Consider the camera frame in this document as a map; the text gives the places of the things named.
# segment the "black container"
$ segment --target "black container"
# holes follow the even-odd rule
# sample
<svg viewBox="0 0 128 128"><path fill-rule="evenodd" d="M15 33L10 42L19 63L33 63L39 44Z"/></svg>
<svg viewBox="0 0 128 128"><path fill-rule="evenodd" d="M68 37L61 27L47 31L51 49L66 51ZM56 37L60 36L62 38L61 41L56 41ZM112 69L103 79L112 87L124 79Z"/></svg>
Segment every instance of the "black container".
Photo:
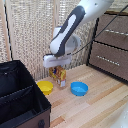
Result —
<svg viewBox="0 0 128 128"><path fill-rule="evenodd" d="M51 104L19 60L0 64L0 128L49 128Z"/></svg>

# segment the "woven blind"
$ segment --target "woven blind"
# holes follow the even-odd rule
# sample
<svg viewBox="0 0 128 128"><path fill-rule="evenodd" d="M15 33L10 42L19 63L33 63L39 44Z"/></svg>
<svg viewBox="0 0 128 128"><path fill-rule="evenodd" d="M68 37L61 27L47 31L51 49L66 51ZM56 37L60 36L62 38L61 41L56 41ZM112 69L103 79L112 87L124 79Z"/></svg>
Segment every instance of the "woven blind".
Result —
<svg viewBox="0 0 128 128"><path fill-rule="evenodd" d="M61 26L71 11L78 5L80 0L60 0L58 25ZM93 34L93 22L84 24L81 28L76 30L74 33L77 34L81 39L81 48L86 45L91 40ZM77 53L72 57L72 62L70 65L66 65L65 68L74 68L76 66L85 64L87 58L88 47L84 48L82 51Z"/></svg>
<svg viewBox="0 0 128 128"><path fill-rule="evenodd" d="M48 75L43 56L53 31L53 0L6 0L13 59L21 60L35 80Z"/></svg>
<svg viewBox="0 0 128 128"><path fill-rule="evenodd" d="M128 0L114 0L110 8L123 8L128 5Z"/></svg>
<svg viewBox="0 0 128 128"><path fill-rule="evenodd" d="M7 22L3 0L0 0L0 63L11 60Z"/></svg>

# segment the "yellow bowl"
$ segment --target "yellow bowl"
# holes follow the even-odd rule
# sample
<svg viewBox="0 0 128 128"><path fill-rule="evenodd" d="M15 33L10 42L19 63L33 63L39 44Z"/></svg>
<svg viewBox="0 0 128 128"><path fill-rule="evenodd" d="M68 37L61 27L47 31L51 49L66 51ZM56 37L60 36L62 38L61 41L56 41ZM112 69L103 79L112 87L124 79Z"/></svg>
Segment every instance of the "yellow bowl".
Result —
<svg viewBox="0 0 128 128"><path fill-rule="evenodd" d="M37 85L44 95L49 95L52 92L53 84L49 81L40 81Z"/></svg>

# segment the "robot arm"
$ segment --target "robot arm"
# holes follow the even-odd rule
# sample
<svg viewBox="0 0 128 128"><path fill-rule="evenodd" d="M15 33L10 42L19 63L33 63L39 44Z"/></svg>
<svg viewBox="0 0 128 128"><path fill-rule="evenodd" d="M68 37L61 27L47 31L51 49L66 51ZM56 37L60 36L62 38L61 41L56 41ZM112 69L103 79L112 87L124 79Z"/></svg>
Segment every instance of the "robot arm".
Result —
<svg viewBox="0 0 128 128"><path fill-rule="evenodd" d="M80 46L79 37L75 34L72 35L74 30L100 17L113 2L114 0L81 0L63 26L55 29L57 32L50 44L52 54L44 56L44 67L69 64L72 57L71 53Z"/></svg>
<svg viewBox="0 0 128 128"><path fill-rule="evenodd" d="M50 44L52 54L55 57L65 55L65 45L74 30L104 14L113 2L114 0L81 0L53 38Z"/></svg>

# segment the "wooden surface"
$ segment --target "wooden surface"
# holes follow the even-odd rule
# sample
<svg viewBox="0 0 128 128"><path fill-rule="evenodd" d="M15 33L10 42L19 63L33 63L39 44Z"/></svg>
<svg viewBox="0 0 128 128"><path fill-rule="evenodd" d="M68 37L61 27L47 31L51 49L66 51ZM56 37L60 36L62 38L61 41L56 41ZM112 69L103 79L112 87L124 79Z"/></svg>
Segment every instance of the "wooden surface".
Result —
<svg viewBox="0 0 128 128"><path fill-rule="evenodd" d="M86 65L67 71L66 87L60 88L50 77L53 92L46 96L52 104L50 128L110 128L128 102L128 86ZM77 97L70 84L82 81L87 94Z"/></svg>

